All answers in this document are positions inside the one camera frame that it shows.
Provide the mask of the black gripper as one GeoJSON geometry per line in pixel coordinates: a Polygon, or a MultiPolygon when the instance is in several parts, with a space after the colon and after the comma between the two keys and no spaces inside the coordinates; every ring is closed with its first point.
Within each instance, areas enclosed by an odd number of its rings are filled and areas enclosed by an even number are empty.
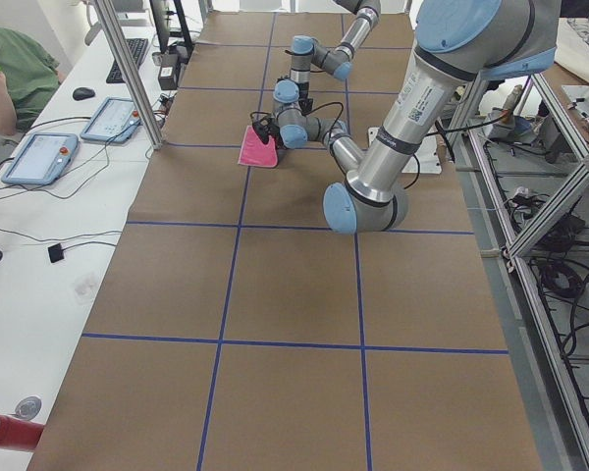
{"type": "Polygon", "coordinates": [[[267,145],[270,138],[277,138],[279,136],[279,127],[276,125],[274,118],[264,117],[254,122],[254,132],[260,142],[267,145]]]}

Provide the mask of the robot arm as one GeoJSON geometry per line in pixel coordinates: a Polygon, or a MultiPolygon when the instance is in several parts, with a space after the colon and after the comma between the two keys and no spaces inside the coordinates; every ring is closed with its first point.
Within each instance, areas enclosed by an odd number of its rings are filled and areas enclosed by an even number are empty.
{"type": "Polygon", "coordinates": [[[328,226],[340,234],[381,232],[407,212],[398,178],[455,90],[476,78],[509,79],[552,66],[561,4],[558,1],[425,1],[417,15],[411,64],[402,90],[368,150],[362,151],[337,119],[313,116],[307,102],[311,67],[346,80],[352,59],[381,18],[377,1],[344,1],[355,20],[335,48],[298,35],[291,70],[273,92],[274,105],[253,130],[287,149],[321,142],[345,178],[325,191],[328,226]]]}
{"type": "Polygon", "coordinates": [[[291,56],[289,80],[296,84],[299,100],[308,98],[312,66],[334,79],[346,81],[352,69],[355,52],[379,24],[381,2],[378,0],[337,0],[335,4],[355,15],[337,46],[326,47],[311,36],[293,37],[288,51],[291,56]]]}

